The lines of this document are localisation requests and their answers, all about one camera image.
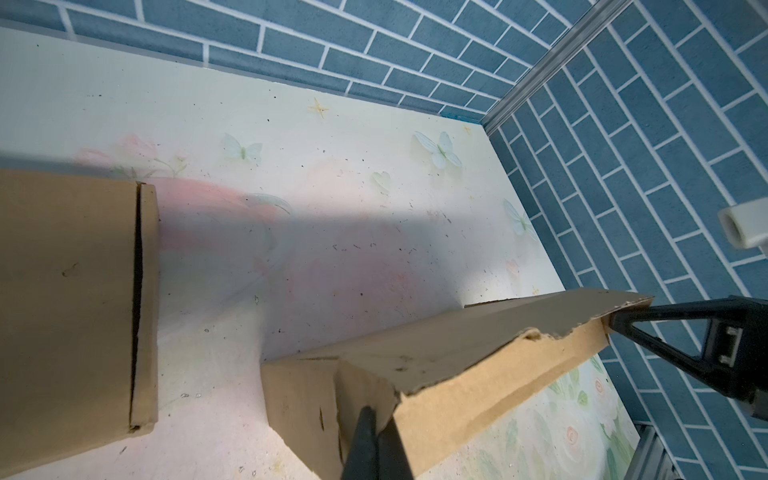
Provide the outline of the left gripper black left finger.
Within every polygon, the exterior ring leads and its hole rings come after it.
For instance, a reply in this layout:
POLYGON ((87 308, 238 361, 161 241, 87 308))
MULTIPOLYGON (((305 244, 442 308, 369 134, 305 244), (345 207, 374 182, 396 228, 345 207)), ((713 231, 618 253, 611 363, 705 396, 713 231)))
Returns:
POLYGON ((366 406, 360 411, 341 479, 376 480, 377 478, 376 414, 371 407, 366 406))

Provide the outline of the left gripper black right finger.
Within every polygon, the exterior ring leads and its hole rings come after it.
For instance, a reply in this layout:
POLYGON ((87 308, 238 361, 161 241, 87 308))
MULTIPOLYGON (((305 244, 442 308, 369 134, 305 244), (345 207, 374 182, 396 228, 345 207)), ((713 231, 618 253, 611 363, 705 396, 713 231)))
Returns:
POLYGON ((414 479, 397 425, 393 419, 378 434, 377 448, 379 480, 414 479))

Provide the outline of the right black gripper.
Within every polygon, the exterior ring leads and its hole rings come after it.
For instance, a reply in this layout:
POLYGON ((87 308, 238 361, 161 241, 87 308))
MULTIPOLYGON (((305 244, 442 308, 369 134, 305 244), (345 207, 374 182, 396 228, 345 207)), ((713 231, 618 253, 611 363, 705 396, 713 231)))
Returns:
POLYGON ((767 302, 732 296, 610 316, 609 327, 698 382, 767 418, 767 302))

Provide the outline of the brown cardboard box stack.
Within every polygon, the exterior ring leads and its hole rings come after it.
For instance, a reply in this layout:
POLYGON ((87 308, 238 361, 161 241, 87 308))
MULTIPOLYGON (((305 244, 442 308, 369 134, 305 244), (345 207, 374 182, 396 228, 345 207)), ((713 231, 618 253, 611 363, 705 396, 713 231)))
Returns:
POLYGON ((370 408, 421 474, 605 348, 611 315, 651 301, 581 288, 486 302, 268 361, 268 423, 318 477, 338 479, 370 408))

